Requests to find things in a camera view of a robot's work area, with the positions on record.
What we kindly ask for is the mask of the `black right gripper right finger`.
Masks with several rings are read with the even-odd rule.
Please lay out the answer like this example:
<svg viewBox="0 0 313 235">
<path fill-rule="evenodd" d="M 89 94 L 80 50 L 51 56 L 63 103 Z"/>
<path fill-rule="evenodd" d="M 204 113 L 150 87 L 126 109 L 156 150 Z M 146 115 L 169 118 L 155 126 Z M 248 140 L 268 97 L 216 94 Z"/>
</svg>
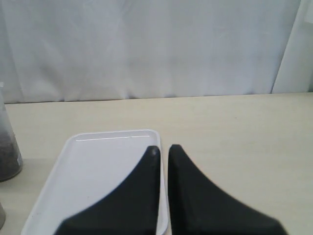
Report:
<svg viewBox="0 0 313 235">
<path fill-rule="evenodd" d="M 210 181 L 179 144 L 173 144 L 168 154 L 168 200 L 174 235 L 286 234 L 277 219 Z"/>
</svg>

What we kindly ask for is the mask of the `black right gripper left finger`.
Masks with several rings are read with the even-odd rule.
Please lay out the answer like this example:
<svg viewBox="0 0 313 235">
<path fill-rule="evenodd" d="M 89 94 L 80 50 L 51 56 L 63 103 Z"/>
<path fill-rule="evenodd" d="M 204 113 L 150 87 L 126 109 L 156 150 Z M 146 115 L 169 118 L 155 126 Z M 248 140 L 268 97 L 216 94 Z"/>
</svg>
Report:
<svg viewBox="0 0 313 235">
<path fill-rule="evenodd" d="M 154 235 L 160 197 L 160 150 L 147 147 L 142 158 L 111 193 L 65 219 L 58 235 Z"/>
</svg>

